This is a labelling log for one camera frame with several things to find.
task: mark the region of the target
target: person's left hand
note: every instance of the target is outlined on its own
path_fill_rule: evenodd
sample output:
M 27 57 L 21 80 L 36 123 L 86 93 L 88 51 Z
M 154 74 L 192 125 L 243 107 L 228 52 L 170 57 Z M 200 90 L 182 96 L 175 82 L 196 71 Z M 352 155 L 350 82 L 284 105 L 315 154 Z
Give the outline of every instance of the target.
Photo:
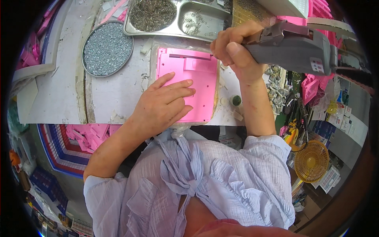
M 192 85 L 192 80 L 163 86 L 174 75 L 174 72 L 163 75 L 142 93 L 127 121 L 136 129 L 139 138 L 146 140 L 163 132 L 193 109 L 185 105 L 183 99 L 196 92 L 193 88 L 187 88 Z

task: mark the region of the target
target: orange object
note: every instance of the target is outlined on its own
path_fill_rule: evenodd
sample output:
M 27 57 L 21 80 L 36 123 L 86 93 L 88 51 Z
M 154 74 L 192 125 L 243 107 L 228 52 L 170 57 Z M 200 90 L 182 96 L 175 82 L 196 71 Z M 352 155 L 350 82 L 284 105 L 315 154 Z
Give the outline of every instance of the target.
M 21 164 L 21 160 L 19 155 L 14 150 L 9 151 L 9 158 L 11 159 L 11 164 L 14 165 L 19 165 Z

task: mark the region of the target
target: round metal tray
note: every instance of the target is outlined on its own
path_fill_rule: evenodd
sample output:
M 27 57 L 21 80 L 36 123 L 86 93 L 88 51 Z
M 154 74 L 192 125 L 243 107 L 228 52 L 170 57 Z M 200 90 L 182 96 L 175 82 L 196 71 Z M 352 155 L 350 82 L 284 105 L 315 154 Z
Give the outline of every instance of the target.
M 128 62 L 130 56 L 131 56 L 132 53 L 133 53 L 133 49 L 134 49 L 134 37 L 133 37 L 133 36 L 130 36 L 130 37 L 132 38 L 132 50 L 131 50 L 129 56 L 126 58 L 125 62 L 124 62 L 119 68 L 117 68 L 114 72 L 112 72 L 112 73 L 110 73 L 110 74 L 108 74 L 108 75 L 94 75 L 94 74 L 90 73 L 90 72 L 87 70 L 86 64 L 84 63 L 84 49 L 85 49 L 85 47 L 86 47 L 86 45 L 87 45 L 88 39 L 89 39 L 89 38 L 91 37 L 91 35 L 95 32 L 95 30 L 97 30 L 98 28 L 102 27 L 103 25 L 105 25 L 105 24 L 109 24 L 109 23 L 119 23 L 119 24 L 123 25 L 123 22 L 118 21 L 118 20 L 110 20 L 110 21 L 104 22 L 103 24 L 98 25 L 98 26 L 97 26 L 96 28 L 94 28 L 93 31 L 88 35 L 88 37 L 86 38 L 86 42 L 85 42 L 84 45 L 83 45 L 83 49 L 81 50 L 81 63 L 82 63 L 82 65 L 83 65 L 83 67 L 84 67 L 84 70 L 86 70 L 86 72 L 87 72 L 88 74 L 90 74 L 90 75 L 92 75 L 92 76 L 94 76 L 94 77 L 107 77 L 107 76 L 110 76 L 110 75 L 112 75 L 112 74 L 115 74 L 118 70 L 120 70 L 120 69 L 121 69 L 121 68 L 122 68 L 122 67 Z

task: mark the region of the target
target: hand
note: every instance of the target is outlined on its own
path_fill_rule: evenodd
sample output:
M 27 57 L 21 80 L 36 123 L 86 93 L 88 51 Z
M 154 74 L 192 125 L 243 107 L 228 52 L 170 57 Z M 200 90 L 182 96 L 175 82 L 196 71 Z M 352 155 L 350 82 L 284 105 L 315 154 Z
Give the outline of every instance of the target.
M 142 93 L 133 114 L 127 121 L 136 129 L 137 135 L 142 140 L 163 132 L 193 109 L 192 106 L 185 105 L 183 99 L 196 92 L 193 88 L 187 88 L 192 85 L 192 80 L 163 86 L 174 75 L 174 72 L 168 73 L 151 84 Z
M 258 64 L 249 51 L 241 45 L 245 37 L 260 31 L 262 27 L 255 21 L 249 20 L 237 27 L 228 28 L 218 33 L 210 47 L 213 55 L 230 66 L 236 73 L 240 83 L 250 85 L 262 78 L 267 65 Z

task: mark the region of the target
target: fan grille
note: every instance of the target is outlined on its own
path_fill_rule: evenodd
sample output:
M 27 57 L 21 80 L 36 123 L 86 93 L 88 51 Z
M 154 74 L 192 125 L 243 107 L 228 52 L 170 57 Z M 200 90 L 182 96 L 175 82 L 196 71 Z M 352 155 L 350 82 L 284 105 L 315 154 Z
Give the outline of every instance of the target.
M 308 146 L 296 153 L 295 171 L 297 176 L 306 183 L 313 183 L 322 178 L 329 164 L 327 148 L 319 141 L 309 141 Z

